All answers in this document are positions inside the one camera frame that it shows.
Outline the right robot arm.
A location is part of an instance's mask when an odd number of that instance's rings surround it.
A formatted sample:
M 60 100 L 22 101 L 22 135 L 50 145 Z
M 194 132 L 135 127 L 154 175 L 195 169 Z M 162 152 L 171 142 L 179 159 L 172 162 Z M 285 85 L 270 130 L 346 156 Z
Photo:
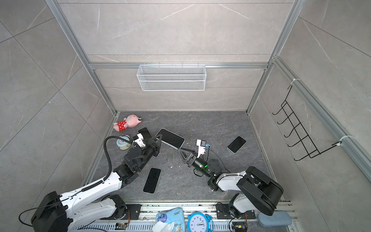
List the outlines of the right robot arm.
M 283 187 L 261 170 L 250 166 L 239 173 L 222 172 L 222 164 L 217 159 L 205 161 L 194 150 L 178 149 L 184 164 L 193 167 L 208 177 L 208 186 L 213 191 L 238 191 L 228 204 L 228 212 L 239 218 L 249 211 L 272 216 L 284 193 Z

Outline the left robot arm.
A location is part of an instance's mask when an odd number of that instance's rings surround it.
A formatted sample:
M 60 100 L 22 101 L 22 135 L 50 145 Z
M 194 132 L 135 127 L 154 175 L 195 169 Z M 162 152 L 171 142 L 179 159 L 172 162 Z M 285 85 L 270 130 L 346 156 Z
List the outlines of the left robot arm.
M 110 195 L 133 182 L 152 157 L 160 152 L 162 135 L 133 143 L 120 166 L 109 165 L 108 174 L 76 190 L 47 194 L 31 218 L 36 232 L 67 232 L 95 220 L 122 219 L 128 212 L 119 195 Z

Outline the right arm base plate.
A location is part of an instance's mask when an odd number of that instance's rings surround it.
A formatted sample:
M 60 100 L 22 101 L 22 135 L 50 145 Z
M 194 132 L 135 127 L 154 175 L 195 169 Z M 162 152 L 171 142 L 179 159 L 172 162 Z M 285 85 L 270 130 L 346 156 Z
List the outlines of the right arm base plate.
M 256 219 L 256 214 L 254 210 L 246 211 L 245 213 L 240 213 L 234 208 L 229 208 L 228 204 L 216 203 L 216 214 L 218 219 Z

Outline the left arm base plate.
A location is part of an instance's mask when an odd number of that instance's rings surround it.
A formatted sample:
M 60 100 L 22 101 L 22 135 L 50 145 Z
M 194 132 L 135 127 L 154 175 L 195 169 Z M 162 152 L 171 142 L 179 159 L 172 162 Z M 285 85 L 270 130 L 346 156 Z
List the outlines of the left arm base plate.
M 138 220 L 141 212 L 141 204 L 129 204 L 125 208 L 118 211 L 118 215 L 114 217 L 116 220 Z

